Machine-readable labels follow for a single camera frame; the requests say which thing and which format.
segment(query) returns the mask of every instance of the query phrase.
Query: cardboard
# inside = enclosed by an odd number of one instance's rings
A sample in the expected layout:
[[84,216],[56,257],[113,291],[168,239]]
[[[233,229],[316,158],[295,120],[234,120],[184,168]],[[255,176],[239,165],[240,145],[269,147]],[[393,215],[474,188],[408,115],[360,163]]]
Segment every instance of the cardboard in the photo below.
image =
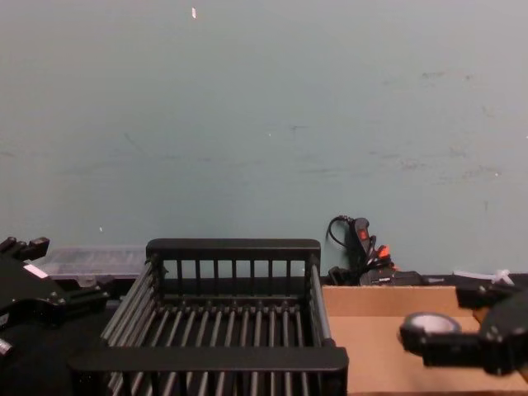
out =
[[323,297],[332,338],[350,358],[349,395],[528,395],[518,373],[496,377],[482,369],[427,368],[421,357],[403,350],[399,327],[415,312],[449,315],[465,331],[479,328],[473,313],[458,307],[454,287],[325,286]]

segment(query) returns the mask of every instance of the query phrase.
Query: light green wall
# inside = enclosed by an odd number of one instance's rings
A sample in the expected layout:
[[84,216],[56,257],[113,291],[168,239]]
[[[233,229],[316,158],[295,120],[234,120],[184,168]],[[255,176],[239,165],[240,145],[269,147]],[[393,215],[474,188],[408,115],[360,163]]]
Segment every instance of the light green wall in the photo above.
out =
[[0,236],[323,240],[343,213],[404,268],[526,271],[527,13],[0,0]]

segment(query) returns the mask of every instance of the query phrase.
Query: plastic bin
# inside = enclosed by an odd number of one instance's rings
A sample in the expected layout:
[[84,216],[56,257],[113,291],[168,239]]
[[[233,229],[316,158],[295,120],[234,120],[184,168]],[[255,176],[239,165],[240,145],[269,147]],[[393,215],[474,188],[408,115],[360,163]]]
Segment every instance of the plastic bin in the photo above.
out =
[[[70,359],[76,395],[346,394],[348,357],[331,339],[317,241],[155,239],[146,255],[100,345]],[[299,263],[303,274],[292,275]],[[232,276],[220,278],[227,266]]]

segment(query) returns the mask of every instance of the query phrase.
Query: power cord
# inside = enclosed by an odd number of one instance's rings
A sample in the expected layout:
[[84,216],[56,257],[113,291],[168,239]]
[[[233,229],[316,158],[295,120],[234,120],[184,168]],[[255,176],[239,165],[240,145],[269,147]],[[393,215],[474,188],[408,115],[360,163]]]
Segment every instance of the power cord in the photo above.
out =
[[339,216],[336,216],[332,220],[330,220],[330,223],[328,224],[327,237],[330,236],[330,238],[333,240],[333,242],[335,242],[338,245],[343,246],[345,249],[347,249],[346,244],[341,242],[339,239],[337,239],[336,236],[332,232],[332,226],[335,223],[337,223],[338,221],[346,223],[350,227],[352,222],[354,221],[354,219],[352,217],[348,217],[348,216],[345,216],[343,214],[340,214]]

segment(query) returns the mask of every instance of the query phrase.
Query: clear plastic container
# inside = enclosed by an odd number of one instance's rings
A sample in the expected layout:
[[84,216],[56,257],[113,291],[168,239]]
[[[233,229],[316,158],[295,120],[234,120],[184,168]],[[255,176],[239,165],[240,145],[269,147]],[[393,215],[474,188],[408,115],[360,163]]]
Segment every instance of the clear plastic container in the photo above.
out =
[[145,263],[144,246],[81,246],[54,249],[38,267],[54,279],[95,281],[98,276],[135,278]]

